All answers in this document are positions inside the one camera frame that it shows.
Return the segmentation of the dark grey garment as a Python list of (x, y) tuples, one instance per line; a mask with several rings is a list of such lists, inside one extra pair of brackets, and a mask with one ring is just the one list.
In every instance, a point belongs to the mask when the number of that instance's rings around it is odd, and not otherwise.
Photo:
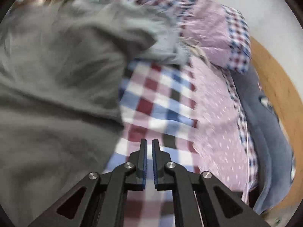
[(1, 22), (1, 206), (27, 226), (89, 172), (123, 131), (127, 64), (155, 40), (130, 2), (27, 5)]

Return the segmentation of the plaid bed sheet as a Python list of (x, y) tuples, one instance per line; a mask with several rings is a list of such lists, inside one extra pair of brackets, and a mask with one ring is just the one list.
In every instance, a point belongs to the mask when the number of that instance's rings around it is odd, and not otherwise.
[(140, 140), (188, 171), (210, 171), (233, 191), (257, 185), (257, 155), (229, 71), (192, 56), (187, 66), (133, 61), (120, 88), (123, 134), (106, 171), (127, 161)]

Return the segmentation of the blue-grey pillow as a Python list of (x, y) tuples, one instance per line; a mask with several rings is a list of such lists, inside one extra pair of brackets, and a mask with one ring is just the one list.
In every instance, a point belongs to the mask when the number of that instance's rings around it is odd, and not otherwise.
[(232, 78), (257, 154), (259, 197), (254, 211), (261, 214), (289, 193), (296, 173), (294, 152), (254, 66), (249, 65), (244, 74), (233, 72)]

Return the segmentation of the light grey-green garment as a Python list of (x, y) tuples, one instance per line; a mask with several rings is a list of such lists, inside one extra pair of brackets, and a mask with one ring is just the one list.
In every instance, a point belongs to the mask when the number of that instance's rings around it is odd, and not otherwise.
[(102, 31), (126, 44), (131, 58), (184, 66), (188, 47), (181, 42), (176, 19), (163, 9), (120, 0), (76, 0), (86, 15), (96, 19)]

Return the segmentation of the wooden headboard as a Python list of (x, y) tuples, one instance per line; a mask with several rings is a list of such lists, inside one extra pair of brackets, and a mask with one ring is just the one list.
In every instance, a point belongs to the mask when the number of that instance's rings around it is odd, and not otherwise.
[(302, 101), (294, 84), (279, 62), (251, 37), (252, 64), (262, 88), (272, 103), (294, 150), (296, 174), (288, 195), (275, 208), (297, 205), (302, 200)]

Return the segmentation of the plaid and lilac quilt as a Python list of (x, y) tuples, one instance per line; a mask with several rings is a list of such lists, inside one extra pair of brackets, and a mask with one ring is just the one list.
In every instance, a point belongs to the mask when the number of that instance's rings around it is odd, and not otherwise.
[(252, 58), (249, 28), (238, 10), (212, 0), (131, 1), (173, 13), (182, 27), (182, 36), (197, 42), (211, 63), (247, 72)]

